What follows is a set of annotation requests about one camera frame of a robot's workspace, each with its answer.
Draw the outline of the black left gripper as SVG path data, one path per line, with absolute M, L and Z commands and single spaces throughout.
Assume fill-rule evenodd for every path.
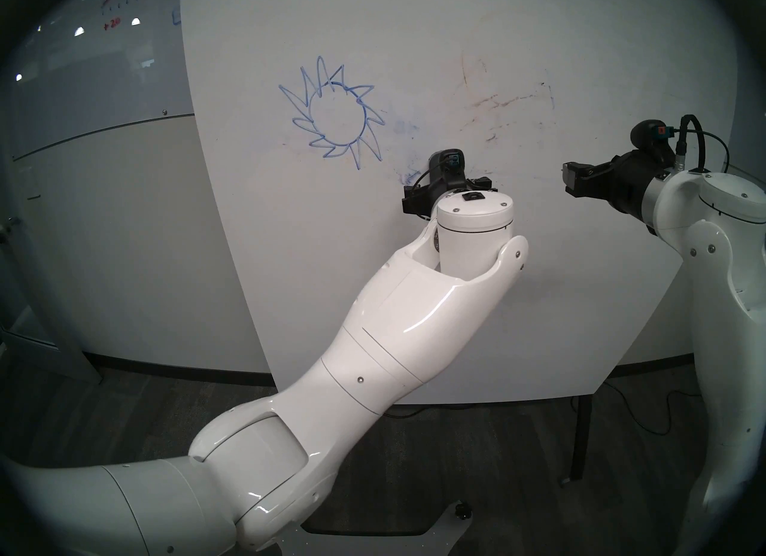
M 430 218 L 434 204 L 450 191 L 498 191 L 489 177 L 468 179 L 464 171 L 431 172 L 428 185 L 405 185 L 403 190 L 403 213 L 420 218 Z

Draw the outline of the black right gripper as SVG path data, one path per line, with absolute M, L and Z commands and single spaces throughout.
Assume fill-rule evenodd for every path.
M 650 153 L 632 150 L 597 165 L 566 162 L 562 179 L 565 191 L 575 198 L 607 198 L 618 212 L 643 214 L 647 188 L 664 169 L 663 162 Z

